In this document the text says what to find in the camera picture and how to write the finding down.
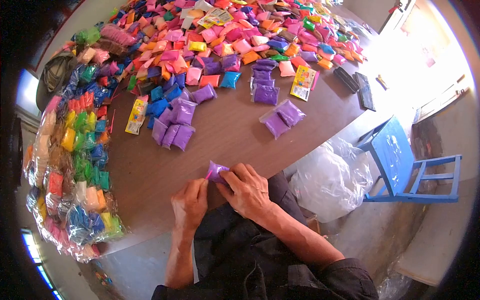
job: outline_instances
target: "purple clay packet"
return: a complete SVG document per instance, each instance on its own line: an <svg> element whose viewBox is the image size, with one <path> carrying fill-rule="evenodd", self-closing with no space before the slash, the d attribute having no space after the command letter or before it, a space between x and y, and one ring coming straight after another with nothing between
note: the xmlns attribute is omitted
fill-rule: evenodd
<svg viewBox="0 0 480 300"><path fill-rule="evenodd" d="M259 63L256 63L252 66L252 70L255 70L255 71L271 71L273 69L275 69L274 66L262 65L262 64L259 64Z"/></svg>
<svg viewBox="0 0 480 300"><path fill-rule="evenodd" d="M259 59L255 61L256 64L259 65L267 65L267 66L272 66L274 68L278 67L278 62L275 60L269 60L269 59Z"/></svg>
<svg viewBox="0 0 480 300"><path fill-rule="evenodd" d="M220 75L223 71L222 63L219 61L206 63L204 66L204 75Z"/></svg>
<svg viewBox="0 0 480 300"><path fill-rule="evenodd" d="M288 127L283 120L275 113L274 110L271 110L259 118L260 123L265 124L265 126L270 130L275 139L278 139L279 136L286 133L290 127Z"/></svg>
<svg viewBox="0 0 480 300"><path fill-rule="evenodd" d="M162 122L163 124L165 124L167 127L170 126L170 124L172 123L172 121L170 120L172 116L172 110L169 109L169 108L166 108L162 114L160 115L160 117L158 117L158 120L160 122Z"/></svg>
<svg viewBox="0 0 480 300"><path fill-rule="evenodd" d="M197 104L201 104L205 100L216 99L218 96L213 86L209 83L206 86L192 93L193 99Z"/></svg>
<svg viewBox="0 0 480 300"><path fill-rule="evenodd" d="M288 127L295 126L295 124L305 117L305 114L289 99L283 100L280 105L275 108L275 111Z"/></svg>
<svg viewBox="0 0 480 300"><path fill-rule="evenodd" d="M182 98L177 98L171 102L172 113L170 120L173 124L191 125L195 107L198 105Z"/></svg>
<svg viewBox="0 0 480 300"><path fill-rule="evenodd" d="M253 70L253 78L256 79L272 79L272 71L259 71Z"/></svg>
<svg viewBox="0 0 480 300"><path fill-rule="evenodd" d="M162 123L159 119L154 118L152 137L158 145L162 144L165 132L167 132L168 126Z"/></svg>
<svg viewBox="0 0 480 300"><path fill-rule="evenodd" d="M228 185L228 183L220 176L220 171L230 171L230 168L214 163L210 160L210 166L208 167L206 179Z"/></svg>
<svg viewBox="0 0 480 300"><path fill-rule="evenodd" d="M313 51L300 51L299 55L306 62L318 62L317 54Z"/></svg>
<svg viewBox="0 0 480 300"><path fill-rule="evenodd" d="M195 128L192 126L180 125L177 135L175 135L175 138L173 139L172 145L177 146L183 152L185 152L185 147L187 146L188 141L194 132Z"/></svg>
<svg viewBox="0 0 480 300"><path fill-rule="evenodd" d="M254 78L253 83L275 87L275 79L255 79Z"/></svg>
<svg viewBox="0 0 480 300"><path fill-rule="evenodd" d="M233 67L233 66L235 66L236 63L237 63L237 55L236 54L225 55L225 56L222 57L222 67L223 67L223 69Z"/></svg>
<svg viewBox="0 0 480 300"><path fill-rule="evenodd" d="M252 102L276 105L279 92L279 87L253 84Z"/></svg>
<svg viewBox="0 0 480 300"><path fill-rule="evenodd" d="M165 133L165 136L162 139L162 147L170 150L170 145L172 145L173 139L177 135L177 132L180 129L179 124L170 125Z"/></svg>

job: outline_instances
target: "pink bundle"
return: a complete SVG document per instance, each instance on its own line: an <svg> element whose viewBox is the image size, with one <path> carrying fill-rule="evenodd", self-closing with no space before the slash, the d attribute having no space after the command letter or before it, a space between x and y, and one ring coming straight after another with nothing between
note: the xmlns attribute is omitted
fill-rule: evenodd
<svg viewBox="0 0 480 300"><path fill-rule="evenodd" d="M123 46L131 46L135 44L135 38L128 33L122 31L120 27L115 24L106 24L100 31L100 35L112 41L115 41Z"/></svg>

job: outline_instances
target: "window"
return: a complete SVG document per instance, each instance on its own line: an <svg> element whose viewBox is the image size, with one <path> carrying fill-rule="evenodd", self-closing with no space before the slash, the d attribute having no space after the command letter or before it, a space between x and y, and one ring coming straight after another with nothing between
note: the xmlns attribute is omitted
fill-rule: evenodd
<svg viewBox="0 0 480 300"><path fill-rule="evenodd" d="M50 278L48 277L48 274L45 272L43 268L43 261L42 261L42 258L40 257L40 254L38 253L38 248L37 248L37 245L35 244L32 231L29 229L23 228L22 236L24 238L25 245L28 248L28 252L32 257L32 262L36 265L38 272L43 277L43 280L45 280L45 283L48 285L48 287L51 289L53 296L56 297L58 300L63 300L63 297L58 293L57 289L52 284Z"/></svg>

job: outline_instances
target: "blue chair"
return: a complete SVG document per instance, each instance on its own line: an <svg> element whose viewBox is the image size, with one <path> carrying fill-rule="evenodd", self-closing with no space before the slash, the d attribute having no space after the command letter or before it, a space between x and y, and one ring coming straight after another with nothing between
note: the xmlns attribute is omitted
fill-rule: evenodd
<svg viewBox="0 0 480 300"><path fill-rule="evenodd" d="M398 119L393 116L360 138L358 148L370 151L378 169L379 179L384 186L375 196L366 194L365 202L417 202L417 203L454 203L458 202L458 181L460 177L461 155L446 156L415 161L407 136ZM425 175L425 168L455 162L453 173ZM410 181L412 171L419 169L410 192L405 188ZM452 179L452 190L449 195L417 194L421 180Z"/></svg>

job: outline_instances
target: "black object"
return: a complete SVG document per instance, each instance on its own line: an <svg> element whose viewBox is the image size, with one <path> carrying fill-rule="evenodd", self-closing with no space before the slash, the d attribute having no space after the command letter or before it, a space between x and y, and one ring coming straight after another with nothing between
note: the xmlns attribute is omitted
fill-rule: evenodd
<svg viewBox="0 0 480 300"><path fill-rule="evenodd" d="M367 109L377 111L373 104L372 91L370 89L370 83L368 83L368 77L358 72L355 72L355 76L357 77L357 82L360 86L361 104Z"/></svg>
<svg viewBox="0 0 480 300"><path fill-rule="evenodd" d="M144 84L139 84L138 86L138 91L140 92L141 96L148 95L151 90L156 88L156 84L152 81L144 83Z"/></svg>
<svg viewBox="0 0 480 300"><path fill-rule="evenodd" d="M342 67L338 67L335 70L333 70L333 74L340 78L343 83L350 89L352 94L356 94L359 90L360 87L359 85L353 80L352 76L350 76L347 71L345 71Z"/></svg>

